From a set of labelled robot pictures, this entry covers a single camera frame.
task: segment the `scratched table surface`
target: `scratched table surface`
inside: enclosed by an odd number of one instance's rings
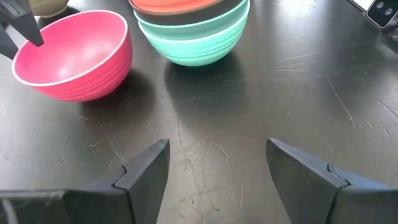
[[[73,103],[18,83],[1,57],[0,189],[80,187],[169,138],[158,223],[289,223],[269,137],[397,188],[398,56],[380,32],[348,1],[251,2],[233,52],[187,68],[154,51],[127,0],[71,0],[64,14],[127,19],[132,70],[110,96]]]

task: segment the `beige object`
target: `beige object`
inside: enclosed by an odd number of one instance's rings
[[[53,17],[63,12],[69,0],[29,0],[33,15]]]

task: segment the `stacked bowls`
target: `stacked bowls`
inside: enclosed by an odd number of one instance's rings
[[[126,20],[86,11],[41,31],[44,45],[25,42],[12,63],[21,83],[59,100],[90,101],[111,93],[127,76],[132,44]]]
[[[249,0],[129,0],[156,51],[184,66],[213,63],[242,36]]]

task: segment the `orange bowl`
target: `orange bowl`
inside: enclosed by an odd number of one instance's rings
[[[156,13],[176,13],[196,10],[228,0],[132,0],[139,9]]]

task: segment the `dark gray bowl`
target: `dark gray bowl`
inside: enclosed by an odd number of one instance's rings
[[[167,26],[193,24],[212,19],[233,9],[241,1],[242,0],[219,0],[210,6],[202,7],[192,11],[161,14],[139,9],[134,5],[134,3],[132,3],[131,0],[129,0],[131,6],[134,8],[135,12],[140,18],[153,24]]]

